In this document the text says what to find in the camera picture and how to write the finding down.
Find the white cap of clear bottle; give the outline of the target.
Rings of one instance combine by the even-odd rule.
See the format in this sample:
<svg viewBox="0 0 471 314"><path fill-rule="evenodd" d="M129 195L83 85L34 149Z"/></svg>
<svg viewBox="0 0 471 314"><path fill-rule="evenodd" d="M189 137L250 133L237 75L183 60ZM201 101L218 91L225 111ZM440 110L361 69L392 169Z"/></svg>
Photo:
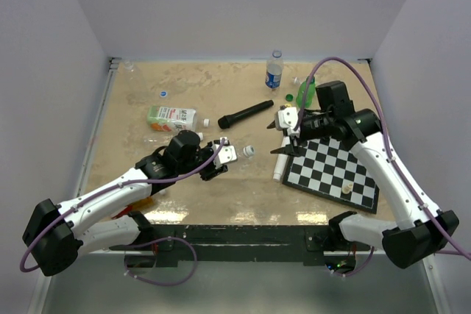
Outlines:
<svg viewBox="0 0 471 314"><path fill-rule="evenodd" d="M255 148L253 146L245 146L242 152L245 157L250 158L255 155Z"/></svg>

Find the clear plastic bottle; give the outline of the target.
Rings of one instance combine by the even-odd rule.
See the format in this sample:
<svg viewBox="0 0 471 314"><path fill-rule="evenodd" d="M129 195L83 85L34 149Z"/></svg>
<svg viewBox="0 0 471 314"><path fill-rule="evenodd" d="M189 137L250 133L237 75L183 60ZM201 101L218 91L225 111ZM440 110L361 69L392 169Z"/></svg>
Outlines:
<svg viewBox="0 0 471 314"><path fill-rule="evenodd" d="M247 145L236 150L238 161L241 163L250 162L255 156L255 148L252 145Z"/></svg>

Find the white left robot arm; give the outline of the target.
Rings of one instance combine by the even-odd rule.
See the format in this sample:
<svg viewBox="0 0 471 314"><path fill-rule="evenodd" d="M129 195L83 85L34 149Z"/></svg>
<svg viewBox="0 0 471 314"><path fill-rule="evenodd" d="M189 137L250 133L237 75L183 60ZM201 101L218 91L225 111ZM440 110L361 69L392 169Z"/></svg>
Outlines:
<svg viewBox="0 0 471 314"><path fill-rule="evenodd" d="M209 181L227 172L228 164L237 160L227 138L206 146L200 143L197 133L183 130L96 190L58 204L51 199L39 202L22 236L27 249L20 261L21 271L39 269L44 276L54 276L82 255L101 248L147 248L152 227L140 213L111 221L106 218L194 174Z"/></svg>

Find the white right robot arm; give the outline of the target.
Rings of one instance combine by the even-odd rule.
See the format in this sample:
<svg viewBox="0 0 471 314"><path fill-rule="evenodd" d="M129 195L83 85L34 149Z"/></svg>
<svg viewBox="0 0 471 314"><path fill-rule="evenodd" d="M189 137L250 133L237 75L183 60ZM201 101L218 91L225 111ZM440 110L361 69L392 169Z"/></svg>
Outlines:
<svg viewBox="0 0 471 314"><path fill-rule="evenodd" d="M308 141L333 138L365 167L386 197L394 221L345 212L330 219L329 244L338 250L358 242L385 251L398 267L410 265L442 250L459 225L457 215L443 211L407 171L385 141L386 130L370 109L355 110L346 85L339 80L316 88L318 110L300 112L281 107L269 128L289 139L276 154L297 157Z"/></svg>

